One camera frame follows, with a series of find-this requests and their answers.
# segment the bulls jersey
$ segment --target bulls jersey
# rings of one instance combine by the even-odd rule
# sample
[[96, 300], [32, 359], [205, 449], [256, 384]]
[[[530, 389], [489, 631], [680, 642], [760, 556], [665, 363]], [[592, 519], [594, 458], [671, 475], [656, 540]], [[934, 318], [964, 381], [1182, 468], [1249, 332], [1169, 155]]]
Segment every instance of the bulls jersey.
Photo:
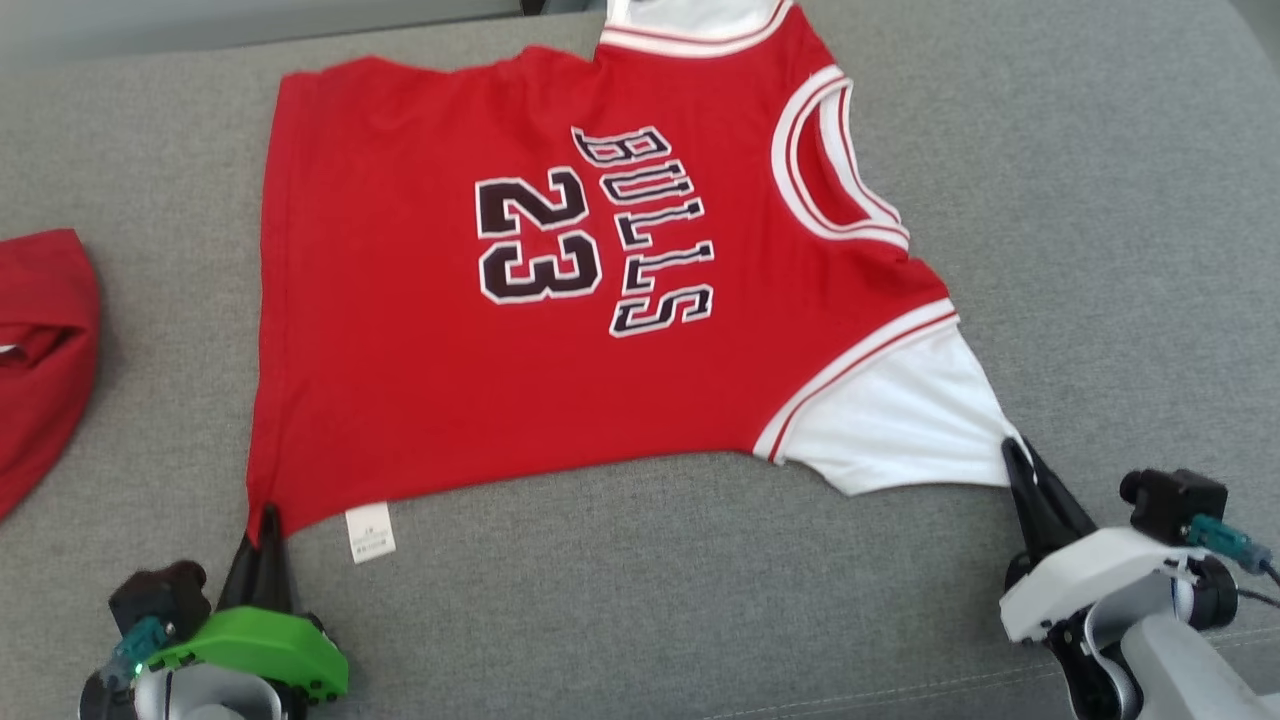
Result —
[[616, 1], [593, 61], [284, 78], [250, 527], [703, 451], [1002, 484], [1012, 429], [850, 101], [790, 0]]

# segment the printed number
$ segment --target printed number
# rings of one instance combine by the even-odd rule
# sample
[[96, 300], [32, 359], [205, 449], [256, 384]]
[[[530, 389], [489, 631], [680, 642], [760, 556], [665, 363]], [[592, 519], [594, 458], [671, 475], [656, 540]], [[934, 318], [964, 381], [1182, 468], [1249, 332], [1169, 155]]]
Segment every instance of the printed number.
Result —
[[493, 178], [476, 183], [476, 232], [480, 237], [520, 234], [521, 215], [541, 231], [567, 228], [588, 215], [582, 181], [573, 168], [547, 170], [547, 182], [559, 201], [552, 201], [524, 178]]
[[582, 181], [572, 168], [547, 172], [558, 196], [552, 200], [522, 178], [493, 178], [476, 183], [476, 232], [494, 242], [480, 256], [480, 290], [499, 304], [538, 302], [553, 297], [590, 295], [600, 284], [600, 252], [595, 238], [581, 231], [562, 233], [559, 255], [525, 259], [516, 236], [527, 218], [539, 231], [564, 229], [588, 217]]
[[559, 236], [561, 252], [529, 259], [518, 240], [493, 243], [480, 256], [480, 286], [485, 297], [499, 305], [538, 302], [549, 297], [591, 295], [600, 284], [600, 251], [595, 238], [581, 231]]

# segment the couch cushion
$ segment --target couch cushion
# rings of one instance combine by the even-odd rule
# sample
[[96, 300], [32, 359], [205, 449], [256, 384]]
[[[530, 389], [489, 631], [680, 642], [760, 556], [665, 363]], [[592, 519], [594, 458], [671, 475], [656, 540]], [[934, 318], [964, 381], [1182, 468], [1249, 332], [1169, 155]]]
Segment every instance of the couch cushion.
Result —
[[[1005, 410], [1101, 523], [1120, 477], [1188, 466], [1280, 544], [1280, 87], [1220, 1], [805, 3], [855, 81], [867, 182], [951, 284]], [[504, 20], [73, 65], [0, 79], [0, 236], [74, 227], [105, 297], [101, 377], [58, 469], [0, 524], [5, 712], [64, 716], [137, 568], [205, 564], [244, 520], [262, 163], [282, 73], [379, 53], [458, 67], [602, 17]], [[352, 660], [324, 717], [1065, 719], [997, 598], [991, 488], [844, 498], [704, 455], [393, 506], [291, 541]], [[1280, 618], [1216, 635], [1275, 692]], [[33, 661], [32, 653], [41, 653]], [[1039, 711], [1046, 700], [1056, 715]]]

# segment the white side panel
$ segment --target white side panel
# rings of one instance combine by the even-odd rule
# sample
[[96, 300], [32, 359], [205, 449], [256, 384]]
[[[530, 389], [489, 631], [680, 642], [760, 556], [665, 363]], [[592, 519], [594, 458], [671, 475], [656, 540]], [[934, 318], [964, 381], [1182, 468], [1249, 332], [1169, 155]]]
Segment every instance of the white side panel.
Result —
[[955, 324], [941, 324], [797, 413], [776, 460], [809, 465], [845, 495], [919, 483], [1009, 484], [1016, 436]]

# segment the white label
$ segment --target white label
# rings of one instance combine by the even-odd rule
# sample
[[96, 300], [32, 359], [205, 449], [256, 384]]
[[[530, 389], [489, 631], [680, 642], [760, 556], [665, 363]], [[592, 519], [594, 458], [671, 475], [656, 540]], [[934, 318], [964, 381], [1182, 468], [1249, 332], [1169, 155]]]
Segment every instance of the white label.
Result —
[[348, 510], [347, 538], [351, 541], [351, 557], [357, 565], [396, 552], [392, 514], [387, 503], [378, 502]]

